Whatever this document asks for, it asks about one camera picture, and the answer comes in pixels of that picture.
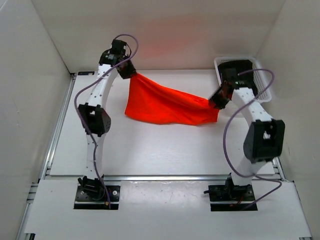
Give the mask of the orange shorts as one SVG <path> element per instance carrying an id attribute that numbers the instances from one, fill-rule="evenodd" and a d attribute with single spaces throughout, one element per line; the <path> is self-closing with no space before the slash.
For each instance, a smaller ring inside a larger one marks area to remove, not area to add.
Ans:
<path id="1" fill-rule="evenodd" d="M 208 99 L 162 86 L 136 73 L 129 82 L 124 114 L 133 120 L 157 125 L 199 126 L 216 123 L 219 110 Z"/>

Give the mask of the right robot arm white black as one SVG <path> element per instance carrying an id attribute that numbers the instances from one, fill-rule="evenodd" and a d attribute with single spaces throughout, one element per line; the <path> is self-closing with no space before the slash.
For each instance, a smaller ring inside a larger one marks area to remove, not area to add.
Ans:
<path id="1" fill-rule="evenodd" d="M 260 94 L 254 94 L 253 84 L 246 77 L 254 72 L 254 69 L 243 72 L 237 72 L 235 68 L 223 69 L 220 73 L 221 85 L 209 99 L 210 104 L 218 110 L 224 109 L 229 102 L 237 107 L 226 123 L 222 140 L 224 156 L 232 172 L 224 188 L 213 192 L 222 199 L 241 198 L 259 170 L 282 153 L 285 123 L 274 119 L 258 102 Z M 243 142 L 244 156 L 239 165 L 234 167 L 227 152 L 227 133 L 232 120 L 239 113 L 248 124 L 248 132 Z"/>

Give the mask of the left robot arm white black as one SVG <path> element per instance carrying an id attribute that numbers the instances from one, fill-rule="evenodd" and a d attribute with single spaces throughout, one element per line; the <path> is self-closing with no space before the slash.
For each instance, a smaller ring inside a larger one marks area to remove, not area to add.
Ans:
<path id="1" fill-rule="evenodd" d="M 104 141 L 111 128 L 106 103 L 116 77 L 129 79 L 136 73 L 131 62 L 132 56 L 127 54 L 129 48 L 125 41 L 113 39 L 111 47 L 101 54 L 95 82 L 80 90 L 74 97 L 74 107 L 87 139 L 85 172 L 78 182 L 82 191 L 95 201 L 111 201 L 102 170 Z"/>

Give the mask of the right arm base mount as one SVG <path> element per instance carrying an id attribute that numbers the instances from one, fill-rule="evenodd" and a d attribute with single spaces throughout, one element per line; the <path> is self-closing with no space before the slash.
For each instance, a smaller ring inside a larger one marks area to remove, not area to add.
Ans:
<path id="1" fill-rule="evenodd" d="M 211 212 L 238 212 L 257 211 L 253 187 L 235 185 L 231 176 L 228 176 L 224 185 L 209 185 L 203 192 L 209 196 Z"/>

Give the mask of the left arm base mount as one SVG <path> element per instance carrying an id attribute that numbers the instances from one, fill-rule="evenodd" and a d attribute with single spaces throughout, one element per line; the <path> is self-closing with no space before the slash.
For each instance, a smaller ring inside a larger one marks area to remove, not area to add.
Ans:
<path id="1" fill-rule="evenodd" d="M 120 185 L 106 185 L 106 191 L 101 183 L 77 186 L 73 208 L 75 210 L 118 210 L 121 194 Z"/>

